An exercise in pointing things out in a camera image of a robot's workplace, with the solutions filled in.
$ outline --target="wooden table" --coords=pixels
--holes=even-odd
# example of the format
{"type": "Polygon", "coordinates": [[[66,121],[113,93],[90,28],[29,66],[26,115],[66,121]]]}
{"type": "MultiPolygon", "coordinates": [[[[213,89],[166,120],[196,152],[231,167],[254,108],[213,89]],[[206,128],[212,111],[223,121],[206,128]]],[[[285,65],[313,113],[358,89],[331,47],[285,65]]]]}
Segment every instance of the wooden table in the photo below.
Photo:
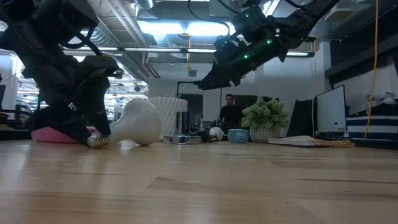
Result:
{"type": "Polygon", "coordinates": [[[398,152],[0,142],[0,223],[398,223],[398,152]]]}

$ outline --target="white vase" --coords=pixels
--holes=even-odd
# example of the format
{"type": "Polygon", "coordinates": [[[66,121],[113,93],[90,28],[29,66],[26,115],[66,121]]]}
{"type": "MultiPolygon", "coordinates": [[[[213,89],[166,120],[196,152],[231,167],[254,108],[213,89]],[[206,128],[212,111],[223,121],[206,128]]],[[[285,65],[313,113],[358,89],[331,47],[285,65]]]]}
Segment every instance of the white vase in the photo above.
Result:
{"type": "Polygon", "coordinates": [[[279,138],[279,128],[267,129],[265,125],[250,127],[250,138],[253,142],[268,143],[269,138],[279,138]]]}

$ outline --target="man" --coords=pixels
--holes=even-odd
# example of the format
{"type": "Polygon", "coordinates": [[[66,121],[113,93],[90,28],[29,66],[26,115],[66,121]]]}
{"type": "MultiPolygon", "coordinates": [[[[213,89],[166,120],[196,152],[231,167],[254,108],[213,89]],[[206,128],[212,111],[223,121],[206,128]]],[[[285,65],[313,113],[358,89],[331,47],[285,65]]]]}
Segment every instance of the man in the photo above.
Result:
{"type": "Polygon", "coordinates": [[[231,128],[240,128],[243,118],[242,109],[234,104],[234,95],[227,94],[225,99],[226,106],[221,109],[220,119],[226,126],[230,126],[231,128]]]}

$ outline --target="blue bowl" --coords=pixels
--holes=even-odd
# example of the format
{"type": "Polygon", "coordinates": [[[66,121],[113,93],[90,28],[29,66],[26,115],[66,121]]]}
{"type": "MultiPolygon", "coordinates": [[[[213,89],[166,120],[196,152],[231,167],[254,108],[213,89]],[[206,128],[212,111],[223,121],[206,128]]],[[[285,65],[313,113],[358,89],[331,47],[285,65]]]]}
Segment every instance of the blue bowl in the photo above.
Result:
{"type": "Polygon", "coordinates": [[[228,140],[231,143],[246,143],[249,141],[249,131],[246,129],[230,129],[228,140]]]}

